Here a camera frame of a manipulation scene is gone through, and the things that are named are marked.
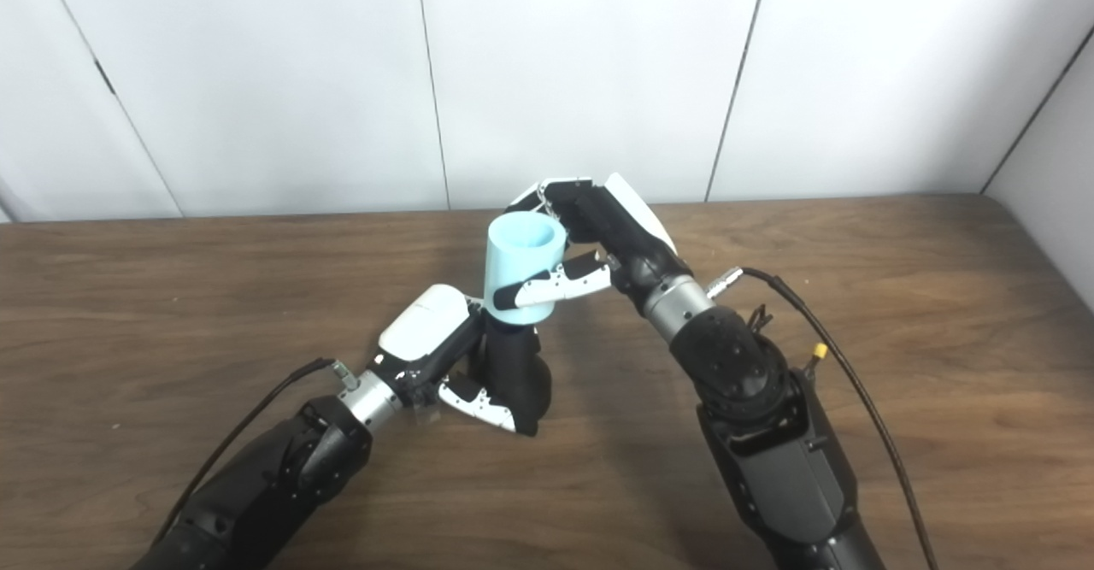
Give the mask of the left black-white robot hand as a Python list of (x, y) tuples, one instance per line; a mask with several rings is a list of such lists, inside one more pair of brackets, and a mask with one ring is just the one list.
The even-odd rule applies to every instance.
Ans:
[(368, 371), (382, 380), (401, 408), (424, 414), (439, 403), (476, 420), (517, 430), (481, 379), (485, 310), (479, 298), (453, 286), (430, 286), (379, 335)]

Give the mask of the right black-white robot hand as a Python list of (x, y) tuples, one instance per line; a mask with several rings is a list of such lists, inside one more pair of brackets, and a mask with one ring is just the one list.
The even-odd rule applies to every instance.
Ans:
[(591, 178), (535, 182), (505, 212), (551, 217), (562, 224), (566, 248), (594, 244), (602, 251), (504, 280), (485, 298), (488, 305), (504, 312), (575, 300), (614, 287), (648, 317), (673, 282), (693, 277), (659, 217), (618, 173), (601, 185)]

